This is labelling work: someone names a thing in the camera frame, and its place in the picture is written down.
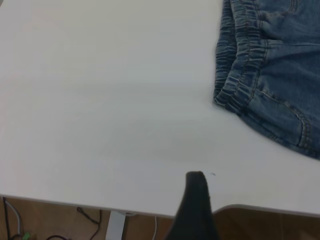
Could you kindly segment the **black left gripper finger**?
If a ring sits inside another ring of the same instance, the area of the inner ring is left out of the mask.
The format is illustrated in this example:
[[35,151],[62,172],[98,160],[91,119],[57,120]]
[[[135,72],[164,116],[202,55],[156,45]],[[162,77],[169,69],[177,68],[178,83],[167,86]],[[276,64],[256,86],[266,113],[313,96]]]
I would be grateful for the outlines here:
[[219,240],[214,223],[205,175],[201,171],[186,174],[185,189],[166,240]]

